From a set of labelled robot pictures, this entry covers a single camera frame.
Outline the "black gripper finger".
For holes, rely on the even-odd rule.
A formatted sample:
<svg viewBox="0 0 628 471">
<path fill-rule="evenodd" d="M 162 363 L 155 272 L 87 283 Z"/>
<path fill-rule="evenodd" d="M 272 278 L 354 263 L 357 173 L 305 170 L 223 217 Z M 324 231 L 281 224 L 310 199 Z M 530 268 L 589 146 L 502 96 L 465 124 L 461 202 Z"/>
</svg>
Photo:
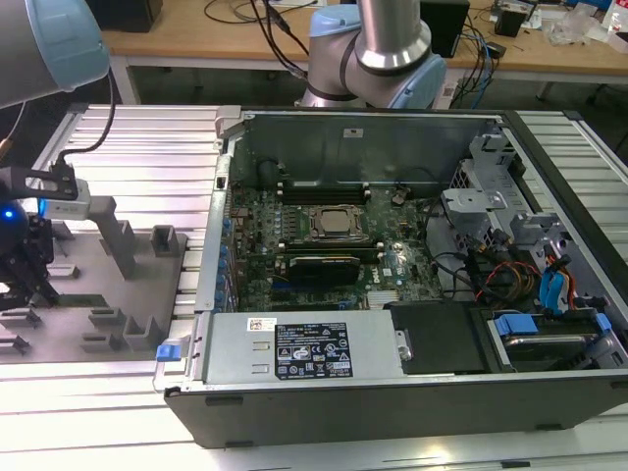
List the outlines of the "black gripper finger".
<svg viewBox="0 0 628 471">
<path fill-rule="evenodd" d="M 10 284 L 1 285 L 0 309 L 8 311 L 25 306 L 25 291 L 19 286 Z"/>
<path fill-rule="evenodd" d="M 36 275 L 32 283 L 30 303 L 37 307 L 54 307 L 59 302 L 59 293 L 49 281 L 49 273 Z"/>
</svg>

